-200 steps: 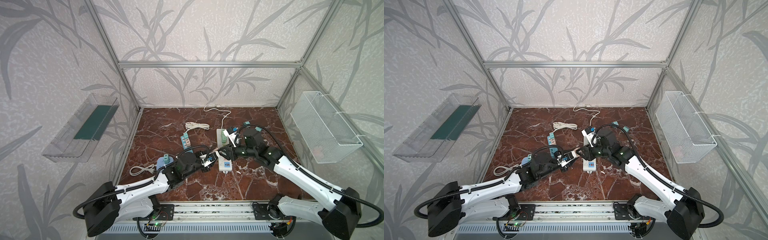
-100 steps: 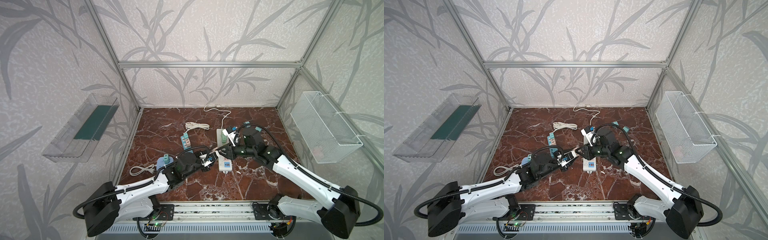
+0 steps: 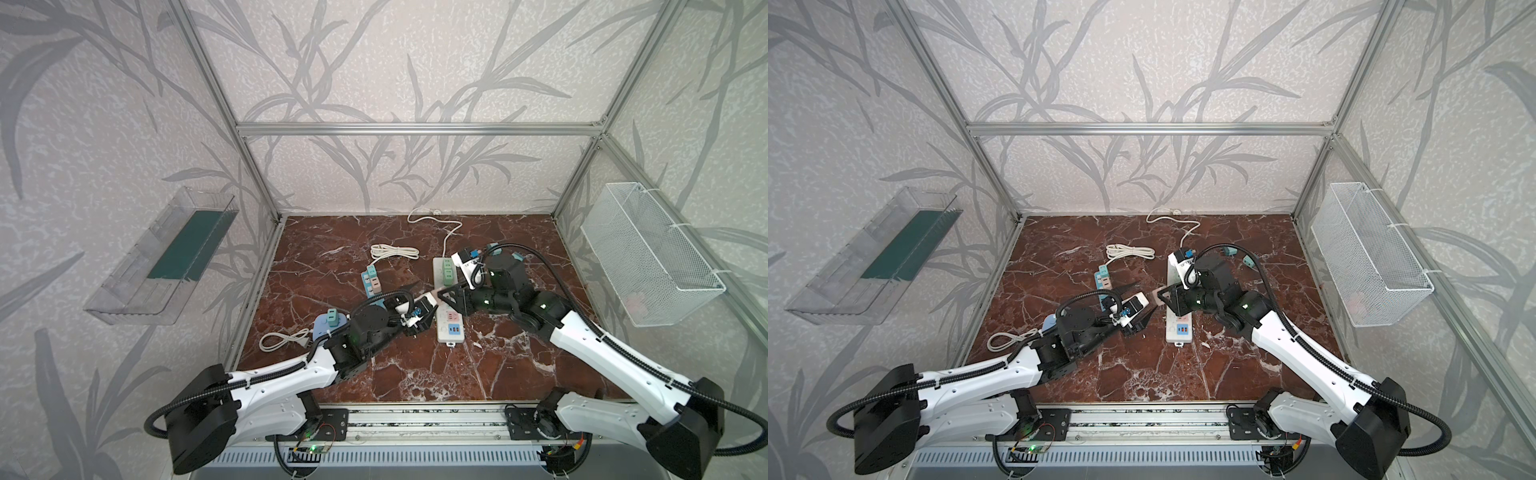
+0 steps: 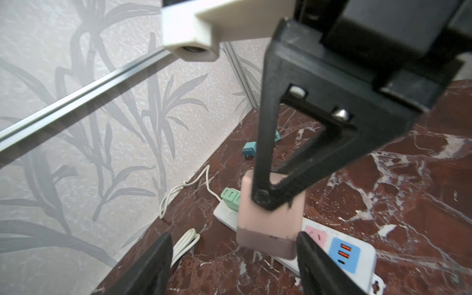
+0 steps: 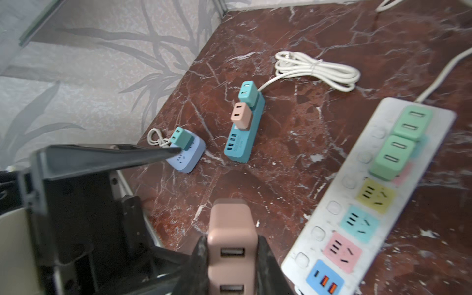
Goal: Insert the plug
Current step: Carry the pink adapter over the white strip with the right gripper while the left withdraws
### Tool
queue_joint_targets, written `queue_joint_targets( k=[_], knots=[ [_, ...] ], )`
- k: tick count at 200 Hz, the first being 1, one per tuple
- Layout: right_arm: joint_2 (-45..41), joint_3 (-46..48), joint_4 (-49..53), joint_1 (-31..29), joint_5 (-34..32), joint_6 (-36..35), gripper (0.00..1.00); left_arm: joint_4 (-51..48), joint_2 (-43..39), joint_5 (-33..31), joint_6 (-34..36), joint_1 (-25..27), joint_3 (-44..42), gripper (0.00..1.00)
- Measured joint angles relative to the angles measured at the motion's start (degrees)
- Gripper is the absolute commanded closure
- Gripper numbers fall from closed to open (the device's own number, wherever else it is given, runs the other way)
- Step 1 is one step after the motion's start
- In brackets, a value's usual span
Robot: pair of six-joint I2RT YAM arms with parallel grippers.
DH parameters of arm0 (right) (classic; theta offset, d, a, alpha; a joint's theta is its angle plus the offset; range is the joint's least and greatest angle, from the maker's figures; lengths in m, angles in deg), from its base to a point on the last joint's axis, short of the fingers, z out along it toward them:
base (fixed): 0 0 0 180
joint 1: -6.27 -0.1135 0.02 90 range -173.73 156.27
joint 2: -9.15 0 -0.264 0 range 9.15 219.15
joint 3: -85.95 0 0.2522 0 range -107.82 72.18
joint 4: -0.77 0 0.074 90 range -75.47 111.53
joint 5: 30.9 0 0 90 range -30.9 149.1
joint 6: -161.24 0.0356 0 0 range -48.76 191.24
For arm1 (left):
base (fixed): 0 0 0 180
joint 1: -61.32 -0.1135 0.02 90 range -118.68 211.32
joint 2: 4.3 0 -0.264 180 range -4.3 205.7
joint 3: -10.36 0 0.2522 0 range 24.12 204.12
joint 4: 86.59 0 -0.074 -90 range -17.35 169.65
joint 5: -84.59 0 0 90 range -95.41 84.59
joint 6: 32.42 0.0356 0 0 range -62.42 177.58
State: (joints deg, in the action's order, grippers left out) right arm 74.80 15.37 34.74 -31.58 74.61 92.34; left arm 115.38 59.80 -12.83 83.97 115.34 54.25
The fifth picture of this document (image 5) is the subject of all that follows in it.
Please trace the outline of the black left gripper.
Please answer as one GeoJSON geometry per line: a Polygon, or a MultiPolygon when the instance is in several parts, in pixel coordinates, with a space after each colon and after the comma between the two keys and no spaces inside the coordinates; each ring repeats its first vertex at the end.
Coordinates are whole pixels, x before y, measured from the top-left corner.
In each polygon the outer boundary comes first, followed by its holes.
{"type": "Polygon", "coordinates": [[[119,170],[181,151],[50,145],[29,169],[1,172],[1,293],[173,294],[184,255],[156,245],[119,170]]]}

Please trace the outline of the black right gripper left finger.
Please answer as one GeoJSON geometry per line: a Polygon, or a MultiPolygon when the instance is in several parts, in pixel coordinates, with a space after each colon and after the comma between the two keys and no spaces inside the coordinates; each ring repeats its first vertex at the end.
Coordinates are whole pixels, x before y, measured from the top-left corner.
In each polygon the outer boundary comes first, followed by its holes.
{"type": "Polygon", "coordinates": [[[208,295],[208,259],[207,236],[202,236],[184,265],[172,295],[208,295]]]}

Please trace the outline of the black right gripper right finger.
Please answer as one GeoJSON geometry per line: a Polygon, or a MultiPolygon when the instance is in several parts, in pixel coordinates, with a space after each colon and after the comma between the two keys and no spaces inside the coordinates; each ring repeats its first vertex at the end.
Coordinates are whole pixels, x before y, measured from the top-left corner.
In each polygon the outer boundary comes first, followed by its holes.
{"type": "Polygon", "coordinates": [[[275,256],[263,236],[258,236],[256,258],[257,295],[293,295],[275,256]]]}

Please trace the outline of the pink charger plug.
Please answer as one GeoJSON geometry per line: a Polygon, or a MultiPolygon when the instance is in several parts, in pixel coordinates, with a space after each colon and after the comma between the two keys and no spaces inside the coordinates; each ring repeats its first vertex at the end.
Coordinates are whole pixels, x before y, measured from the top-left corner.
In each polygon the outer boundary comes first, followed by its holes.
{"type": "Polygon", "coordinates": [[[210,213],[207,237],[211,295],[254,295],[258,235],[242,199],[218,199],[210,213]]]}
{"type": "Polygon", "coordinates": [[[250,107],[244,103],[236,103],[232,114],[231,121],[239,130],[249,130],[252,123],[253,113],[250,107]]]}

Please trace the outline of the long white power strip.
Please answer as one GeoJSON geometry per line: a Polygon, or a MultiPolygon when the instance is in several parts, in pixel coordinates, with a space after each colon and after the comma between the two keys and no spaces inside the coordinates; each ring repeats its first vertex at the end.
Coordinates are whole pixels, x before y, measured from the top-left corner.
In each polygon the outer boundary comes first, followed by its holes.
{"type": "Polygon", "coordinates": [[[447,109],[384,98],[293,244],[281,269],[304,295],[352,295],[456,120],[447,109]],[[403,171],[384,181],[369,173],[409,105],[433,116],[403,171]]]}

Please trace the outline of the light blue square socket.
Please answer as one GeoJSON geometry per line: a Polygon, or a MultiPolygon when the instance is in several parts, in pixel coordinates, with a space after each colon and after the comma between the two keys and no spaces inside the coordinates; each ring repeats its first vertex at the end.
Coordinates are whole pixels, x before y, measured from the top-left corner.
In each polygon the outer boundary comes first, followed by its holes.
{"type": "MultiPolygon", "coordinates": [[[[179,154],[166,160],[174,169],[182,173],[190,173],[206,149],[205,141],[194,132],[188,131],[194,136],[191,147],[187,151],[182,150],[179,154]]],[[[178,146],[171,144],[170,147],[177,148],[178,146]]]]}

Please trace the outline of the teal charger plug front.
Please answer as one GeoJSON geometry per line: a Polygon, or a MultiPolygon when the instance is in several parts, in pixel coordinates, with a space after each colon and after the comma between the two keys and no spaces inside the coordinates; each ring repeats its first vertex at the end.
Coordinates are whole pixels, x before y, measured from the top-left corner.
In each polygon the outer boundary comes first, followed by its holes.
{"type": "Polygon", "coordinates": [[[184,151],[187,151],[193,144],[194,136],[186,129],[177,127],[170,137],[170,142],[184,151]]]}

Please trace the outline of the teal charger plug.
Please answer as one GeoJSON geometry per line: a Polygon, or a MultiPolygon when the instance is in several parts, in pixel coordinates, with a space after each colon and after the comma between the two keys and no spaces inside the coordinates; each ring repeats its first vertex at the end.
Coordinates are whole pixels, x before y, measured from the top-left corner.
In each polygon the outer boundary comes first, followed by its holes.
{"type": "Polygon", "coordinates": [[[170,142],[184,151],[187,151],[193,144],[194,136],[186,129],[177,127],[170,137],[170,142]]]}
{"type": "Polygon", "coordinates": [[[258,88],[255,83],[253,81],[245,81],[241,85],[238,99],[240,102],[246,103],[250,108],[253,108],[257,104],[258,94],[258,88]]]}

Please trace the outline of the teal power strip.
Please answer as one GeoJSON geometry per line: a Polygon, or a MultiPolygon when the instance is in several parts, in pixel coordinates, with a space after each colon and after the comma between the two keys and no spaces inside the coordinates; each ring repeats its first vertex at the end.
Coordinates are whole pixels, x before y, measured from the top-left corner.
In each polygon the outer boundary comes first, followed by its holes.
{"type": "Polygon", "coordinates": [[[232,161],[247,163],[249,161],[256,134],[265,107],[265,99],[261,92],[258,93],[256,106],[252,109],[253,119],[250,129],[243,131],[233,124],[229,134],[224,154],[232,161]]]}

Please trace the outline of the green charger plug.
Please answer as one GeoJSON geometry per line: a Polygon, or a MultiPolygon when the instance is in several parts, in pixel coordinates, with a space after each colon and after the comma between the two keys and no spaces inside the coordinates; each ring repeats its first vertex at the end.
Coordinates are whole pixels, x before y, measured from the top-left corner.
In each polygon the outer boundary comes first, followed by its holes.
{"type": "Polygon", "coordinates": [[[370,166],[369,173],[384,181],[395,179],[403,171],[415,147],[415,141],[390,135],[370,166]]]}
{"type": "Polygon", "coordinates": [[[403,109],[393,126],[392,135],[419,142],[424,136],[432,116],[431,109],[417,104],[409,105],[403,109]]]}

